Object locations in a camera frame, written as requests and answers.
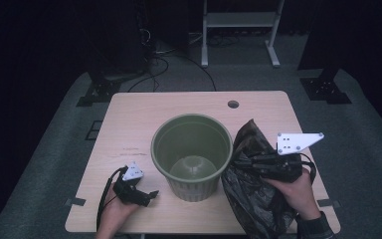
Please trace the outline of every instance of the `dark background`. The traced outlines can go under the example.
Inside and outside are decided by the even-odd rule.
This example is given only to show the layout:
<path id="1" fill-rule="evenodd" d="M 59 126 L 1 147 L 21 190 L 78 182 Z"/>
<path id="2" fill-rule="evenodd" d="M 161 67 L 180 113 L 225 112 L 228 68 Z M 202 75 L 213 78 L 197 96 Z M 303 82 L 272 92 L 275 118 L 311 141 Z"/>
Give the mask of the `dark background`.
<path id="1" fill-rule="evenodd" d="M 146 50 L 137 43 L 140 36 L 130 28 L 134 25 L 122 25 L 123 30 L 116 31 L 116 11 L 107 14 L 104 8 L 105 4 L 128 3 L 99 1 L 94 7 L 94 1 L 0 1 L 0 211 L 59 103 L 81 73 L 145 68 L 142 60 Z M 220 12 L 270 10 L 275 6 L 275 1 L 256 0 L 209 3 L 210 10 Z M 153 0 L 146 6 L 145 24 L 156 38 L 184 45 L 188 32 L 200 31 L 202 1 Z M 382 3 L 287 1 L 280 33 L 308 32 L 299 68 L 333 65 L 347 71 L 382 116 Z M 125 53 L 125 48 L 135 50 Z"/>

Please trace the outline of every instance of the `table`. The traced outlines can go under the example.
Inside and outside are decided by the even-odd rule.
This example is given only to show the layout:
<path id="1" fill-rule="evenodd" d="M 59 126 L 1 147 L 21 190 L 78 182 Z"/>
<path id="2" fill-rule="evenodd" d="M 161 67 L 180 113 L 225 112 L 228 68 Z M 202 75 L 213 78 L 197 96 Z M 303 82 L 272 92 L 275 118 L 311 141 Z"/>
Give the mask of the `table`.
<path id="1" fill-rule="evenodd" d="M 207 0 L 203 7 L 203 43 L 201 47 L 201 66 L 209 65 L 207 49 L 208 28 L 230 27 L 272 27 L 270 38 L 265 41 L 266 48 L 275 68 L 281 66 L 275 48 L 273 46 L 281 21 L 282 9 L 285 0 L 280 0 L 276 12 L 233 12 L 233 13 L 209 13 L 207 12 Z"/>
<path id="2" fill-rule="evenodd" d="M 231 101 L 239 106 L 230 108 Z M 271 145 L 276 145 L 278 132 L 301 132 L 284 92 L 115 94 L 76 195 L 76 198 L 85 199 L 86 203 L 84 206 L 72 206 L 66 229 L 70 232 L 96 232 L 98 203 L 107 179 L 116 169 L 135 161 L 144 172 L 137 189 L 146 193 L 159 190 L 159 194 L 148 207 L 140 208 L 128 219 L 122 232 L 245 234 L 235 218 L 221 181 L 217 191 L 208 199 L 183 201 L 171 192 L 166 179 L 152 162 L 150 145 L 159 126 L 173 117 L 189 113 L 217 119 L 228 129 L 232 138 L 242 125 L 254 119 Z M 303 153 L 312 158 L 309 148 Z M 328 198 L 320 173 L 313 189 L 317 200 Z M 321 210 L 337 233 L 340 225 L 333 207 L 321 207 Z M 293 223 L 288 232 L 295 231 Z"/>

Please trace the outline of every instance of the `black sleeve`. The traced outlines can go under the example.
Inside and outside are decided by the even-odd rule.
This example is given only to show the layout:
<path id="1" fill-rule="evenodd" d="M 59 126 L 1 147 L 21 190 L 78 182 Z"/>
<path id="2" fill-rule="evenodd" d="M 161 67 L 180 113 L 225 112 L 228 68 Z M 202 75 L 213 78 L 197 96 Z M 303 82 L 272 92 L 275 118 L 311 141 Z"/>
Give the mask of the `black sleeve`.
<path id="1" fill-rule="evenodd" d="M 327 218 L 321 212 L 321 217 L 314 220 L 302 220 L 299 216 L 296 217 L 298 232 L 303 239 L 335 239 L 333 231 L 328 225 Z"/>

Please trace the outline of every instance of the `gray carpet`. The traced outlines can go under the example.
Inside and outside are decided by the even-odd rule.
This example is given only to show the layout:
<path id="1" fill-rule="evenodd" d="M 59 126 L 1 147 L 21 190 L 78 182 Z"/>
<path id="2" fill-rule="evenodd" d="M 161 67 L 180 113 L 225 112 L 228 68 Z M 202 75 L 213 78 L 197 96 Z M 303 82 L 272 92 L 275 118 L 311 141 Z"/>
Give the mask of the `gray carpet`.
<path id="1" fill-rule="evenodd" d="M 358 83 L 343 71 L 335 81 L 348 94 L 351 105 L 309 100 L 299 78 L 317 77 L 319 71 L 296 70 L 305 41 L 306 36 L 278 36 L 275 47 L 282 66 L 273 69 L 263 40 L 242 37 L 229 47 L 209 48 L 206 71 L 217 91 L 286 92 L 302 130 L 325 134 L 325 139 L 310 149 L 330 198 L 340 204 L 335 209 L 342 228 L 338 238 L 382 238 L 382 119 Z M 189 60 L 172 56 L 175 54 L 180 53 L 163 57 L 169 68 L 156 78 L 156 92 L 213 91 L 206 73 Z M 199 63 L 200 49 L 191 48 L 189 58 Z M 157 74 L 165 62 L 152 60 L 151 66 Z M 128 91 L 138 81 L 122 84 L 120 91 Z M 94 237 L 65 230 L 70 211 L 66 200 L 75 197 L 94 146 L 85 137 L 94 120 L 103 120 L 108 106 L 76 107 L 90 83 L 89 75 L 82 74 L 61 102 L 0 215 L 0 238 Z M 131 91 L 153 89 L 153 81 L 148 80 Z"/>

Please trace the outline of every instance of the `white bracket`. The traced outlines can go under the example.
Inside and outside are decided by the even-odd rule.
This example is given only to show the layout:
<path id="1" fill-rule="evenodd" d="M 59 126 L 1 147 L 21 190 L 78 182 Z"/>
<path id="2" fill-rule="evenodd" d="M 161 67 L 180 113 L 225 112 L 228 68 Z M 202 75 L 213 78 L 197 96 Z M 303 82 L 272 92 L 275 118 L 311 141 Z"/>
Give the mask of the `white bracket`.
<path id="1" fill-rule="evenodd" d="M 285 155 L 304 150 L 322 140 L 324 134 L 319 133 L 278 133 L 278 154 Z"/>
<path id="2" fill-rule="evenodd" d="M 122 180 L 127 181 L 135 178 L 140 178 L 144 176 L 144 173 L 141 171 L 141 169 L 138 167 L 138 165 L 135 162 L 132 162 L 128 166 L 128 170 L 123 175 Z"/>

